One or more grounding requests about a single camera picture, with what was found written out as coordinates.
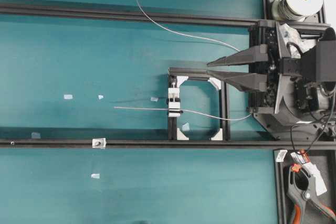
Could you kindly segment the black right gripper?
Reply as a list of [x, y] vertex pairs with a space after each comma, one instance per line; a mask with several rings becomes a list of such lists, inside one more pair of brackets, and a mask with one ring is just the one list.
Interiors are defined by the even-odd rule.
[[302, 109], [300, 59], [291, 58], [279, 31], [285, 23], [257, 23], [249, 28], [250, 48], [207, 63], [208, 67], [249, 65], [249, 72], [207, 70], [248, 96], [252, 113], [277, 114], [284, 103], [293, 114]]

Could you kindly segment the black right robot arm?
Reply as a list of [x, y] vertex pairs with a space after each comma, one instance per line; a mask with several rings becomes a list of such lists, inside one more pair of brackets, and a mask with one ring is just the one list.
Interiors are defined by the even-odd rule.
[[249, 47], [208, 66], [247, 65], [248, 72], [211, 71], [248, 93], [248, 111], [278, 140], [335, 137], [335, 30], [327, 25], [260, 20]]

